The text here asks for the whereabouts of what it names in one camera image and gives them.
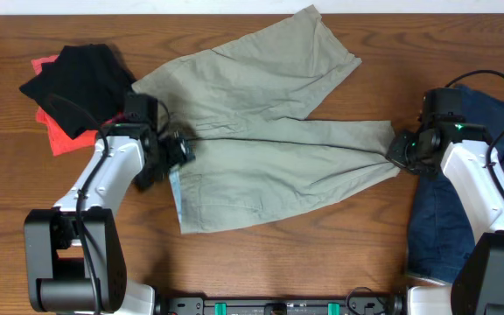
denim fabric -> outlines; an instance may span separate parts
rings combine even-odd
[[[504,102],[466,86],[463,112],[468,123],[487,126],[493,138],[504,129]],[[504,137],[496,146],[504,171]],[[474,248],[470,222],[450,181],[421,177],[408,230],[408,272],[452,283]]]

black cable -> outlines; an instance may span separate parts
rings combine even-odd
[[[476,70],[476,71],[471,71],[469,73],[465,73],[465,74],[460,75],[458,78],[450,81],[445,87],[449,88],[452,84],[454,84],[454,83],[456,83],[466,77],[469,77],[471,75],[475,75],[475,74],[494,74],[494,75],[500,76],[501,78],[504,79],[504,73],[500,73],[498,71]],[[489,170],[489,174],[491,175],[491,178],[493,179],[493,183],[495,184],[495,187],[499,191],[501,197],[504,199],[504,189],[501,186],[501,182],[497,178],[497,174],[495,174],[494,164],[491,163],[491,152],[493,151],[495,145],[499,142],[499,140],[501,140],[501,138],[503,136],[504,136],[504,130],[489,144],[489,147],[487,148],[487,152],[486,152],[486,167]]]
[[[367,290],[369,292],[373,292],[372,290],[370,290],[368,287],[357,287],[353,290],[351,290],[351,292],[349,292],[349,294],[347,294],[347,297],[346,297],[346,308],[353,313],[353,315],[360,315],[356,310],[354,310],[353,308],[351,308],[351,306],[349,305],[349,298],[357,291],[357,290]],[[384,302],[382,302],[382,300],[379,298],[379,297],[375,297],[376,300],[382,305],[382,308],[384,309],[384,311],[381,311],[380,313],[376,313],[375,315],[380,315],[380,314],[384,314],[386,312],[386,304]]]
[[[94,127],[96,128],[98,134],[102,139],[102,142],[104,143],[104,150],[102,151],[101,158],[98,160],[93,170],[88,174],[87,179],[85,179],[85,183],[83,183],[83,186],[77,191],[77,204],[75,206],[75,223],[77,225],[77,234],[79,235],[80,244],[83,248],[83,255],[85,256],[85,261],[87,262],[88,274],[91,279],[91,285],[93,286],[94,314],[100,315],[102,304],[101,287],[98,282],[98,278],[96,277],[95,265],[93,264],[91,253],[88,250],[87,238],[85,236],[86,229],[85,224],[83,223],[83,218],[81,216],[81,211],[85,198],[87,197],[86,193],[88,186],[90,185],[96,173],[101,168],[102,164],[104,164],[104,161],[109,155],[109,142],[106,138],[106,135],[104,134],[104,131],[102,131],[101,125],[98,122],[96,122],[96,120],[84,108],[77,105],[73,101],[69,101],[67,98],[56,94],[49,95],[48,102],[50,103],[50,105],[52,105],[52,99],[57,99],[66,102],[67,104],[72,105],[75,109],[81,112],[94,125]]]

